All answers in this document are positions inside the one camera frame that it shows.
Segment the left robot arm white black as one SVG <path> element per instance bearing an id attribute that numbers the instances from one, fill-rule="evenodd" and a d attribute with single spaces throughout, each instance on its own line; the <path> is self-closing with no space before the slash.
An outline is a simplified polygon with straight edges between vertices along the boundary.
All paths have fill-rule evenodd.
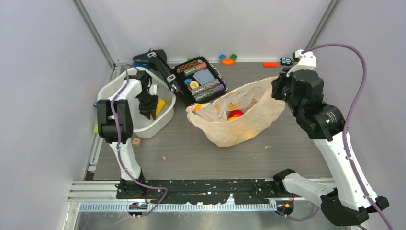
<path id="1" fill-rule="evenodd" d="M 156 119 L 158 96 L 149 92 L 151 85 L 152 77 L 145 70 L 138 70 L 135 75 L 126 74 L 118 91 L 108 99 L 100 99 L 96 107 L 99 136 L 113 149 L 121 170 L 116 187 L 128 190 L 135 198 L 142 198 L 152 186 L 145 183 L 142 169 L 135 159 L 130 104 L 137 99 L 140 115 Z"/>

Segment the translucent plastic bag banana print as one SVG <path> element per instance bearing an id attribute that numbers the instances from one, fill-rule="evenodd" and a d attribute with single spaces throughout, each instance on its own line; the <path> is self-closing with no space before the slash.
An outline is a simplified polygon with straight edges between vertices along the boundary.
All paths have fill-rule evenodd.
<path id="1" fill-rule="evenodd" d="M 231 147 L 267 129 L 285 109 L 271 96 L 276 77 L 245 84 L 212 103 L 186 108 L 188 120 L 218 147 Z"/>

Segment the red fake apple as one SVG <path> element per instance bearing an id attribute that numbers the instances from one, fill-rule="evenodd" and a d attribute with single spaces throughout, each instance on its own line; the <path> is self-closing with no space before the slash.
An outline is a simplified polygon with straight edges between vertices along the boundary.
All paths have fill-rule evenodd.
<path id="1" fill-rule="evenodd" d="M 241 117 L 243 114 L 244 114 L 244 112 L 242 112 L 241 110 L 236 109 L 236 110 L 230 111 L 228 118 L 234 117 L 234 116 Z"/>

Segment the yellow fake lemon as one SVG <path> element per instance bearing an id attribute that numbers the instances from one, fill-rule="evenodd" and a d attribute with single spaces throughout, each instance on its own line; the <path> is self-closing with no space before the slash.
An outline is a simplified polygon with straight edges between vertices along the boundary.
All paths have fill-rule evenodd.
<path id="1" fill-rule="evenodd" d="M 230 118 L 228 118 L 228 121 L 234 121 L 234 120 L 236 120 L 238 118 L 239 118 L 238 116 L 230 117 Z"/>

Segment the yellow fake banana piece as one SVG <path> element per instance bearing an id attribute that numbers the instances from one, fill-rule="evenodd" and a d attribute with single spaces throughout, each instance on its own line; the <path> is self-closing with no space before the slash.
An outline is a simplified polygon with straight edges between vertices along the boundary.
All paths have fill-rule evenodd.
<path id="1" fill-rule="evenodd" d="M 161 113 L 162 110 L 164 109 L 165 105 L 166 105 L 166 101 L 165 101 L 165 100 L 163 100 L 163 99 L 158 99 L 157 106 L 156 106 L 156 112 L 155 112 L 155 118 L 153 118 L 153 116 L 150 115 L 150 119 L 151 119 L 151 120 L 155 120 L 155 119 L 160 115 L 160 113 Z"/>

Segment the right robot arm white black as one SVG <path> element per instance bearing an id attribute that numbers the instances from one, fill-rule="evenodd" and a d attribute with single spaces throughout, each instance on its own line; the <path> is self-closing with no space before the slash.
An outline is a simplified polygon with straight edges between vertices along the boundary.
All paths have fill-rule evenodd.
<path id="1" fill-rule="evenodd" d="M 341 111 L 323 101 L 324 82 L 313 70 L 289 73 L 284 68 L 272 82 L 272 98 L 287 103 L 300 128 L 324 157 L 334 186 L 306 179 L 292 169 L 273 177 L 278 196 L 295 194 L 317 205 L 336 226 L 360 225 L 369 214 L 389 207 L 386 197 L 376 194 L 364 177 L 344 131 Z"/>

